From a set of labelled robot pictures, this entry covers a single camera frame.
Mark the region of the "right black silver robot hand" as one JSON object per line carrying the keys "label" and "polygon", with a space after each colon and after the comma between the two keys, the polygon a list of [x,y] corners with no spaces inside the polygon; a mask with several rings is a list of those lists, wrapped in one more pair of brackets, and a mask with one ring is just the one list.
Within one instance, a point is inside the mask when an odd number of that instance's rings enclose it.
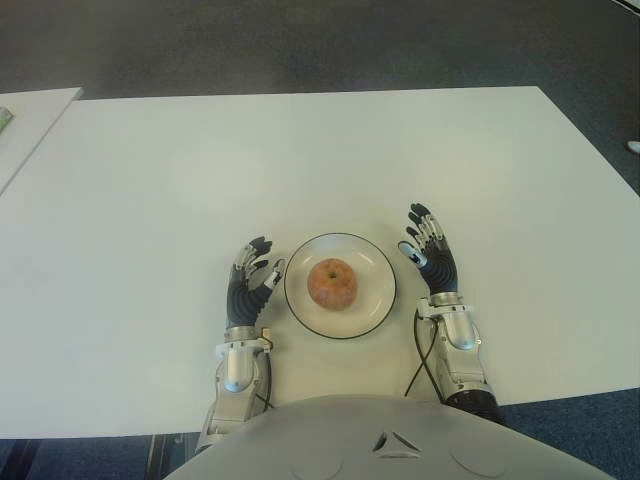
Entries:
{"label": "right black silver robot hand", "polygon": [[438,220],[421,203],[410,205],[408,218],[413,227],[406,232],[414,242],[400,241],[399,251],[417,268],[431,296],[457,293],[456,262]]}

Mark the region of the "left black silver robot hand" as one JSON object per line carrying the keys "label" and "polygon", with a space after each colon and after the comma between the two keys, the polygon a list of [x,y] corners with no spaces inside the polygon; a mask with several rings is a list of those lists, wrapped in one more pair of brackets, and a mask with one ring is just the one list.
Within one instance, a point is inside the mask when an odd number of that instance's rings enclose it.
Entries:
{"label": "left black silver robot hand", "polygon": [[226,328],[254,327],[262,309],[283,278],[286,261],[278,259],[271,271],[257,286],[250,285],[254,274],[267,267],[264,258],[271,251],[272,242],[264,236],[249,241],[232,263],[227,286]]}

